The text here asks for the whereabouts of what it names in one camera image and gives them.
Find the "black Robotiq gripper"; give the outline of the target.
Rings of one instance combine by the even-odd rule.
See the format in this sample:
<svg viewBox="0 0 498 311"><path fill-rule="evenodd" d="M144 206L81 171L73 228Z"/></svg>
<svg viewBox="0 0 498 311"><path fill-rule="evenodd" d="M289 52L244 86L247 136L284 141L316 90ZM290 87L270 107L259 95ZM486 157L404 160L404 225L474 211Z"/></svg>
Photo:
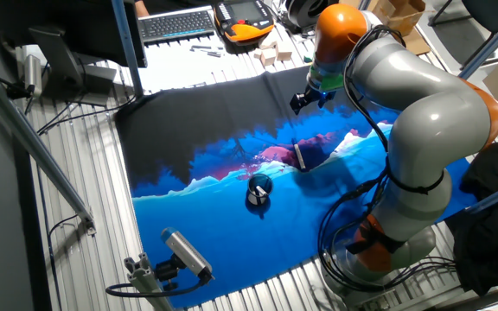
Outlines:
<svg viewBox="0 0 498 311"><path fill-rule="evenodd" d="M308 103L318 102L319 108L323 108L327 102L335 97L335 92L322 92L311 86L306 86L303 93L295 94L290 102L293 112L298 115L302 108Z"/></svg>

